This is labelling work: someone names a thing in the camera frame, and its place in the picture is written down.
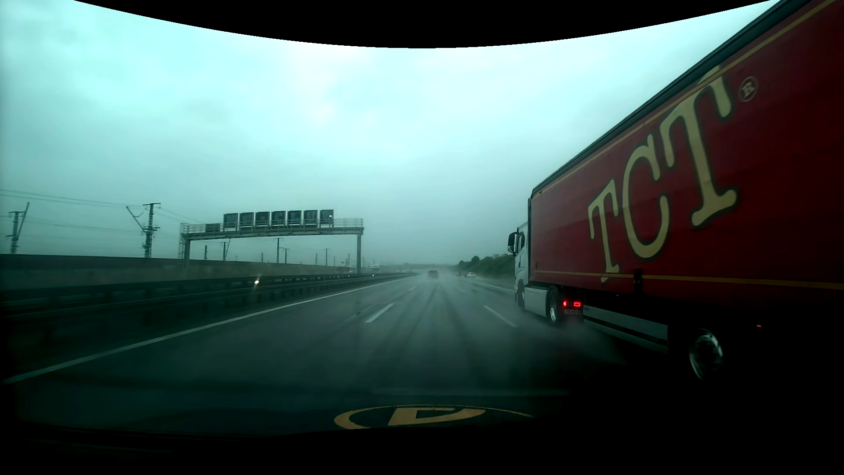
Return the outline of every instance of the metal support pillar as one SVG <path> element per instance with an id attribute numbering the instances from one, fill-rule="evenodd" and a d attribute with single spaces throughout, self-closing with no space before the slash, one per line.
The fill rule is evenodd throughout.
<path id="1" fill-rule="evenodd" d="M 191 240 L 185 239 L 185 267 L 187 267 L 187 263 L 191 261 Z"/>
<path id="2" fill-rule="evenodd" d="M 363 237 L 363 234 L 358 234 L 358 253 L 357 253 L 357 261 L 358 261 L 358 264 L 357 264 L 357 267 L 358 267 L 357 273 L 358 273 L 358 274 L 360 273 L 360 239 L 361 239 L 362 237 Z"/>

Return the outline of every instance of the highway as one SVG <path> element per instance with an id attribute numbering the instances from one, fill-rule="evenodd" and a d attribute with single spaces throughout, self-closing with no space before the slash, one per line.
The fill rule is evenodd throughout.
<path id="1" fill-rule="evenodd" d="M 270 435 L 582 415 L 595 398 L 658 406 L 667 397 L 664 356 L 580 325 L 552 327 L 520 311 L 502 281 L 451 270 L 216 321 L 225 323 L 8 382 L 16 417 Z M 396 409 L 407 405 L 424 410 Z"/>

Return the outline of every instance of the concrete barrier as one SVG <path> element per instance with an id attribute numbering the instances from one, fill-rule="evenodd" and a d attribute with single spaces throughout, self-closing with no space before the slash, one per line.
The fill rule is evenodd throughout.
<path id="1" fill-rule="evenodd" d="M 191 260 L 190 265 L 185 268 L 179 259 L 37 254 L 0 255 L 0 288 L 3 290 L 333 273 L 337 273 L 337 268 L 330 265 Z"/>

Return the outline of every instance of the white solid line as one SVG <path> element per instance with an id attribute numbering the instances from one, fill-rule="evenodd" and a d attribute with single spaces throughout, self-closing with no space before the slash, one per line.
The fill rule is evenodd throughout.
<path id="1" fill-rule="evenodd" d="M 513 323 L 513 322 L 511 322 L 510 320 L 508 320 L 508 319 L 504 318 L 503 316 L 501 316 L 501 314 L 499 314 L 498 312 L 494 311 L 492 308 L 489 308 L 489 307 L 487 307 L 486 305 L 484 305 L 484 308 L 486 308 L 487 310 L 489 310 L 490 312 L 492 312 L 492 314 L 493 314 L 493 315 L 495 315 L 496 317 L 498 317 L 498 318 L 500 318 L 500 319 L 504 320 L 504 321 L 505 321 L 505 322 L 506 322 L 509 326 L 511 326 L 511 327 L 513 327 L 513 328 L 516 328 L 516 324 L 514 324 L 514 323 Z"/>
<path id="2" fill-rule="evenodd" d="M 389 305 L 387 305 L 386 307 L 382 308 L 381 310 L 378 310 L 378 312 L 376 312 L 376 314 L 372 315 L 372 316 L 371 316 L 371 317 L 370 317 L 367 321 L 365 321 L 364 323 L 372 323 L 373 321 L 375 321 L 375 319 L 377 319 L 378 317 L 380 317 L 380 316 L 381 316 L 381 314 L 383 314 L 384 312 L 388 311 L 388 310 L 390 309 L 390 307 L 392 307 L 392 306 L 393 306 L 393 303 L 390 303 Z"/>
<path id="3" fill-rule="evenodd" d="M 191 328 L 190 330 L 177 331 L 176 333 L 171 333 L 171 334 L 165 335 L 165 336 L 159 336 L 158 338 L 153 338 L 152 340 L 141 341 L 139 343 L 133 343 L 132 345 L 126 345 L 124 347 L 115 348 L 115 349 L 109 350 L 107 352 L 96 353 L 96 354 L 93 354 L 93 355 L 90 355 L 90 356 L 86 356 L 86 357 L 77 358 L 77 359 L 74 359 L 74 360 L 71 360 L 71 361 L 67 361 L 65 363 L 54 364 L 52 366 L 48 366 L 47 368 L 37 369 L 35 371 L 29 371 L 29 373 L 16 374 L 15 376 L 4 379 L 3 384 L 8 385 L 8 384 L 11 384 L 11 383 L 17 383 L 18 381 L 23 381 L 24 379 L 34 378 L 35 376 L 41 376 L 42 374 L 52 373 L 53 371 L 58 371 L 59 369 L 68 368 L 68 367 L 75 366 L 75 365 L 81 364 L 81 363 L 87 363 L 88 361 L 107 357 L 107 356 L 113 355 L 115 353 L 125 352 L 125 351 L 128 351 L 128 350 L 132 350 L 132 349 L 140 348 L 140 347 L 146 347 L 147 345 L 152 345 L 153 343 L 158 343 L 159 341 L 169 340 L 170 338 L 176 338 L 177 336 L 187 335 L 189 333 L 194 333 L 194 332 L 197 332 L 197 331 L 200 331 L 200 330 L 206 330 L 208 328 L 214 328 L 215 326 L 225 325 L 227 323 L 236 322 L 238 320 L 248 319 L 248 318 L 254 317 L 256 315 L 267 314 L 269 312 L 274 312 L 274 311 L 280 310 L 282 308 L 294 307 L 295 305 L 301 305 L 303 303 L 315 302 L 317 300 L 323 300 L 324 298 L 329 298 L 329 297 L 336 297 L 337 295 L 343 295 L 343 294 L 349 293 L 349 292 L 357 292 L 359 290 L 364 290 L 364 289 L 367 289 L 367 288 L 378 287 L 378 286 L 382 286 L 384 284 L 391 284 L 393 282 L 397 282 L 397 281 L 400 281 L 400 280 L 401 279 L 397 279 L 395 281 L 389 281 L 389 282 L 382 282 L 380 284 L 375 284 L 375 285 L 361 287 L 361 288 L 355 288 L 355 289 L 347 290 L 347 291 L 343 291 L 343 292 L 337 292 L 337 293 L 333 293 L 331 295 L 324 295 L 322 297 L 312 298 L 310 300 L 303 300 L 301 302 L 288 303 L 287 305 L 281 305 L 280 307 L 268 308 L 267 310 L 261 310 L 260 312 L 255 312 L 253 314 L 242 315 L 240 317 L 235 317 L 233 319 L 228 319 L 228 320 L 223 320 L 223 321 L 219 321 L 219 322 L 208 324 L 208 325 L 198 326 L 197 328 Z"/>

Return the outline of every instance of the trailer wheel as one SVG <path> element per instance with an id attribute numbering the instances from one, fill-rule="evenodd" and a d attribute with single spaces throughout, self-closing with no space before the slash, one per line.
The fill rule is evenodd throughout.
<path id="1" fill-rule="evenodd" d="M 562 314 L 560 313 L 560 291 L 557 287 L 551 287 L 548 291 L 548 303 L 546 304 L 545 314 L 548 317 L 548 323 L 557 326 L 562 321 Z"/>

